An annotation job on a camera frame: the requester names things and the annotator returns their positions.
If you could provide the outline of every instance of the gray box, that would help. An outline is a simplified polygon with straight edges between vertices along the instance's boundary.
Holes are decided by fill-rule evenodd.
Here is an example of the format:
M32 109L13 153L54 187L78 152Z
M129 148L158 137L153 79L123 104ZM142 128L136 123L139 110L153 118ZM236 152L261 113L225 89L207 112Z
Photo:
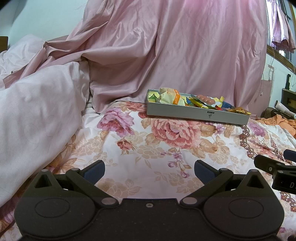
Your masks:
M231 113L222 110L204 109L175 104L151 103L148 101L148 94L150 91L159 92L159 90L147 91L147 115L204 120L210 122L224 122L236 125L246 125L249 120L249 115ZM188 98L191 97L191 95L184 93L180 93L180 95Z

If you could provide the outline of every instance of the triangular cutout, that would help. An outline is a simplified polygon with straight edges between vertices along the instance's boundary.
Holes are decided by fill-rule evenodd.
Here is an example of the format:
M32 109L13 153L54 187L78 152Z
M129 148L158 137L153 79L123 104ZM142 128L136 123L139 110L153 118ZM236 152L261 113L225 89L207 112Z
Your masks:
M258 176L256 175L253 175L248 184L247 184L248 187L252 187L252 188L264 188L264 186L262 185L262 183L260 182Z
M44 188L44 187L50 187L52 186L50 180L48 179L47 175L42 175L38 182L35 185L35 188Z

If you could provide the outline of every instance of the white and orange package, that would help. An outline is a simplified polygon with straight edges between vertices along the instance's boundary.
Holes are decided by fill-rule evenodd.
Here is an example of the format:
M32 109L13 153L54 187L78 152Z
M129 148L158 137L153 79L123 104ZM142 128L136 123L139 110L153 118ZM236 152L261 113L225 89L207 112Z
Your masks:
M171 88L160 88L159 89L159 102L163 104L176 104L185 106L183 98L181 98L180 93Z

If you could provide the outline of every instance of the pink curtain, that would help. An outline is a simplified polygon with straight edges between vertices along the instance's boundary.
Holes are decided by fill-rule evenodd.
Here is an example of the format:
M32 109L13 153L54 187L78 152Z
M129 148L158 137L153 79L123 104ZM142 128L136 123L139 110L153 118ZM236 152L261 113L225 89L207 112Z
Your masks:
M271 46L294 53L295 40L285 14L275 0L267 0L266 4L270 14Z
M93 106L145 102L147 89L226 98L247 107L265 65L267 16L258 0L88 0L65 41L46 42L19 78L86 58Z

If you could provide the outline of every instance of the floral pattern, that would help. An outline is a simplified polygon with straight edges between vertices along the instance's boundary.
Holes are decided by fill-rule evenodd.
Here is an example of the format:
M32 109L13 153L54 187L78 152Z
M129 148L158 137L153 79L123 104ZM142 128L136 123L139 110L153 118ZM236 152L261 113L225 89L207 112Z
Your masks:
M103 160L105 175L96 186L109 195L119 200L180 200L203 186L194 174L197 159L216 169L226 167L242 174L254 168L257 154L293 164L284 160L282 153L295 147L279 126L269 128L251 119L247 125L235 126L148 116L145 104L115 102L105 113L85 114L82 127L47 168L62 174ZM261 173L272 184L272 176ZM7 204L7 211L0 209L0 231L13 221L14 202L26 185L18 191L16 201ZM278 237L286 240L296 232L296 195L274 193L285 211ZM0 241L16 241L19 237L14 224Z

